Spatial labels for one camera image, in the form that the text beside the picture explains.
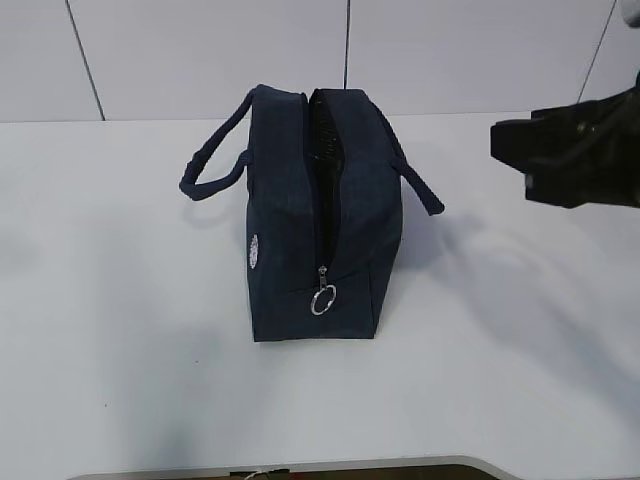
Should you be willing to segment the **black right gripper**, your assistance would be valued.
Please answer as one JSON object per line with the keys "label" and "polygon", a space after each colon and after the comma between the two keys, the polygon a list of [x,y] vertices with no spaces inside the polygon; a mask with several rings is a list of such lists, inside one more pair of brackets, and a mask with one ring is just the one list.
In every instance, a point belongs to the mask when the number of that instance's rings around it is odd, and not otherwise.
{"label": "black right gripper", "polygon": [[639,86],[495,123],[490,152],[524,175],[529,201],[639,206]]}

